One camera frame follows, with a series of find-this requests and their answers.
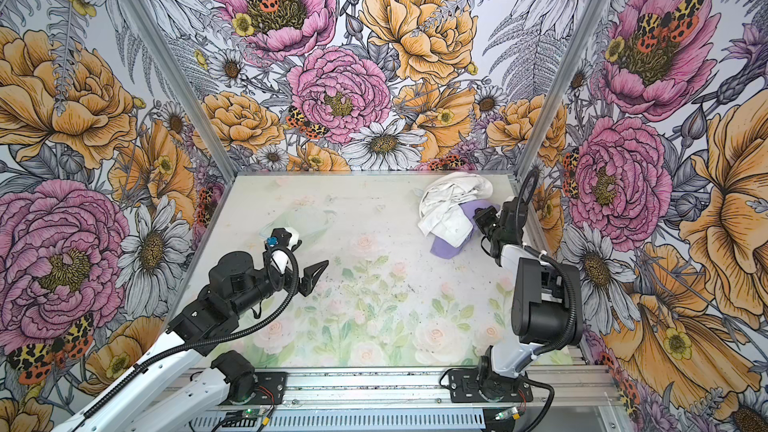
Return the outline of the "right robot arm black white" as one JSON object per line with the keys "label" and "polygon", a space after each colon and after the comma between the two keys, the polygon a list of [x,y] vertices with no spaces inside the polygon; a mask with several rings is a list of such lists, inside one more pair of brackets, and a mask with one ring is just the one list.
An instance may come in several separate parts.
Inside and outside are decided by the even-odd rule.
{"label": "right robot arm black white", "polygon": [[491,401],[516,396],[527,368],[538,358],[576,346],[584,313],[576,267],[559,263],[523,241],[523,206],[516,199],[472,209],[472,220],[489,242],[487,254],[514,273],[512,335],[488,347],[478,364],[480,393]]}

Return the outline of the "purple cloth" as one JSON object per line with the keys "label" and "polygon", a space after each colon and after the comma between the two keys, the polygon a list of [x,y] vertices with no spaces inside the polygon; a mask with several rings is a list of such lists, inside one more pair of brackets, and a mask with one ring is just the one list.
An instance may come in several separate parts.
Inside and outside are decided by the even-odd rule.
{"label": "purple cloth", "polygon": [[474,219],[475,213],[491,206],[490,201],[478,199],[452,207],[431,231],[434,240],[430,253],[441,259],[457,256],[473,234],[479,231],[479,226]]}

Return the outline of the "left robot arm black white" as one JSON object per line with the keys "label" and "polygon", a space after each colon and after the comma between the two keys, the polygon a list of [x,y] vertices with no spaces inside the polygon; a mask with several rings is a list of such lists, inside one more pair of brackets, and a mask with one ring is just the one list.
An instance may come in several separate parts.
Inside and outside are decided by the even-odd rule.
{"label": "left robot arm black white", "polygon": [[330,262],[304,268],[294,249],[268,244],[257,269],[250,253],[230,252],[209,271],[201,289],[138,362],[56,431],[124,431],[178,377],[222,343],[274,322],[294,297],[309,296]]}

